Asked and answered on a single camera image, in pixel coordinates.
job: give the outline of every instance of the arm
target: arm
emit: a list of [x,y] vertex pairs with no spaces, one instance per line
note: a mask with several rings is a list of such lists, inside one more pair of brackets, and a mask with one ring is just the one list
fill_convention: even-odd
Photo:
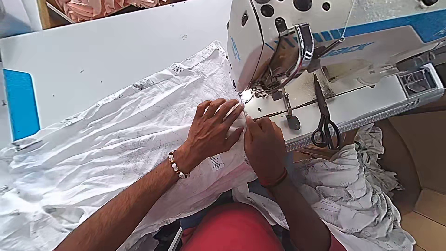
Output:
[[[235,99],[226,102],[219,98],[198,105],[189,135],[174,153],[175,163],[180,171],[190,172],[205,158],[228,151],[237,142],[243,128],[238,128],[228,138],[226,134],[243,111],[243,105],[237,106],[223,119],[237,103]],[[91,215],[69,234],[55,251],[116,250],[134,231],[153,204],[178,179],[166,156],[166,160],[154,170]]]
[[[245,153],[261,184],[275,184],[285,168],[285,140],[269,118],[247,118]],[[301,251],[328,251],[331,234],[288,178],[269,189],[289,226],[294,245]]]

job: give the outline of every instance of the black scissors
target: black scissors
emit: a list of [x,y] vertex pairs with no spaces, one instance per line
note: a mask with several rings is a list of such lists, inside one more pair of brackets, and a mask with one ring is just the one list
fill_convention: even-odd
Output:
[[[316,93],[316,100],[318,101],[319,110],[321,111],[321,120],[319,120],[318,128],[311,135],[311,142],[317,147],[326,147],[335,150],[339,149],[341,146],[341,133],[339,132],[339,128],[336,126],[333,121],[330,120],[330,112],[328,111],[327,103],[325,102],[324,95],[322,94],[321,85],[319,84],[319,80],[316,77],[316,74],[313,74],[314,78],[314,92]],[[337,143],[336,146],[333,144],[333,140],[331,140],[330,127],[333,127],[334,133],[336,133]],[[317,133],[321,134],[321,140],[319,142],[316,141],[315,136]]]

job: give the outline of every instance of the care label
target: care label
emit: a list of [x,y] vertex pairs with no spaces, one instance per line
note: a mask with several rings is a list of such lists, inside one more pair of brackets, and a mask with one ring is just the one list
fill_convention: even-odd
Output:
[[224,167],[222,158],[220,158],[220,154],[210,157],[209,162],[211,163],[212,170],[214,170],[214,171],[219,170],[220,168]]

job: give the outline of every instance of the beaded bracelet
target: beaded bracelet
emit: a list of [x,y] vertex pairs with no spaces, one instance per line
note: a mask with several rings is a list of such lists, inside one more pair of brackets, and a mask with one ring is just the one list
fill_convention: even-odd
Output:
[[173,159],[173,153],[175,152],[175,150],[172,150],[169,153],[169,163],[172,165],[173,170],[178,174],[178,177],[180,177],[181,179],[186,179],[187,177],[190,176],[190,173],[182,173],[179,169],[177,164],[175,163],[175,160]]

